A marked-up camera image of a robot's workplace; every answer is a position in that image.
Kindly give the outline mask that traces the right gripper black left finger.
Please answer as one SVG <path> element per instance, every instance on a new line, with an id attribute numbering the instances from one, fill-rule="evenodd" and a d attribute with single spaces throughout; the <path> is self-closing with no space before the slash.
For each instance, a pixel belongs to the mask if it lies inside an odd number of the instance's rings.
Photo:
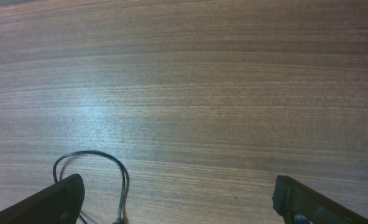
<path id="1" fill-rule="evenodd" d="M 73 174 L 0 211 L 0 224 L 75 224 L 84 198 L 83 179 Z"/>

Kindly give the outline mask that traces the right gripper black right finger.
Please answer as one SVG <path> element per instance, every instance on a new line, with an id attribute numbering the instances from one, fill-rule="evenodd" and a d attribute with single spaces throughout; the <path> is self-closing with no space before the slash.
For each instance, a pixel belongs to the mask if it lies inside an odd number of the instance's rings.
<path id="1" fill-rule="evenodd" d="M 272 200 L 285 224 L 368 224 L 368 218 L 288 176 L 277 176 Z"/>

